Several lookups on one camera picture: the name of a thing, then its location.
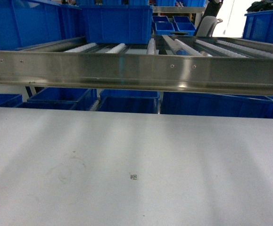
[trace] metal shelf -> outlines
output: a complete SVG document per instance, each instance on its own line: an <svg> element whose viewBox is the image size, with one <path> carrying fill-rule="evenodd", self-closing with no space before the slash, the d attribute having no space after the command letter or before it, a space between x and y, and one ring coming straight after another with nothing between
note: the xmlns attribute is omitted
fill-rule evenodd
<svg viewBox="0 0 273 226"><path fill-rule="evenodd" d="M272 44L171 36L172 42L179 39L206 55L178 56L175 54L181 50L179 47L162 36L154 38L157 50L174 49L173 55L124 53L127 49L147 49L147 45L131 45L118 54L96 53L116 44L98 45L85 53L42 52L41 47L37 48L39 52L0 51L0 84L273 95L273 59L257 58L255 54L248 58L228 57L196 40L215 46L223 40L269 53L273 53ZM63 51L63 45L53 43L51 49Z"/></svg>

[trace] white table surface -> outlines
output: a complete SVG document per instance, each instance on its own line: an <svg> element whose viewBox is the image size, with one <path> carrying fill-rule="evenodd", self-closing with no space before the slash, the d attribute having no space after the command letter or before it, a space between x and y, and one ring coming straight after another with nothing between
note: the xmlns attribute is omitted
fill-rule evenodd
<svg viewBox="0 0 273 226"><path fill-rule="evenodd" d="M0 226L170 225L273 226L273 120L0 108Z"/></svg>

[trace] chair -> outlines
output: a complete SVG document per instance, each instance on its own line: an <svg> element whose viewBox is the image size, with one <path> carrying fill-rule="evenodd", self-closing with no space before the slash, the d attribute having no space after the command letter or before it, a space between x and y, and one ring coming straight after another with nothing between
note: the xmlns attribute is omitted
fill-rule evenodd
<svg viewBox="0 0 273 226"><path fill-rule="evenodd" d="M195 36L212 37L216 25L222 22L222 19L217 19L214 16L204 17L196 30Z"/></svg>

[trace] wall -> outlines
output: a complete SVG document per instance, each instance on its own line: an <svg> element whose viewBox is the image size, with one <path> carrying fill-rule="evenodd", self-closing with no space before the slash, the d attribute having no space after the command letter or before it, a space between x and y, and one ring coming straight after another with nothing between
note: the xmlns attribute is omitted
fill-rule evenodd
<svg viewBox="0 0 273 226"><path fill-rule="evenodd" d="M217 16L223 22L217 25L213 36L241 38L246 21L244 14L255 1L259 0L224 0Z"/></svg>

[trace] metal beam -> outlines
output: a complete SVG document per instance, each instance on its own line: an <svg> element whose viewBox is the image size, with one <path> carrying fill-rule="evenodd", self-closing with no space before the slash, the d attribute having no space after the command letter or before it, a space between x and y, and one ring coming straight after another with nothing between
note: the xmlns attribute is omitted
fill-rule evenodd
<svg viewBox="0 0 273 226"><path fill-rule="evenodd" d="M205 7L167 7L154 6L153 13L202 13Z"/></svg>
<svg viewBox="0 0 273 226"><path fill-rule="evenodd" d="M273 95L273 59L0 51L0 84Z"/></svg>

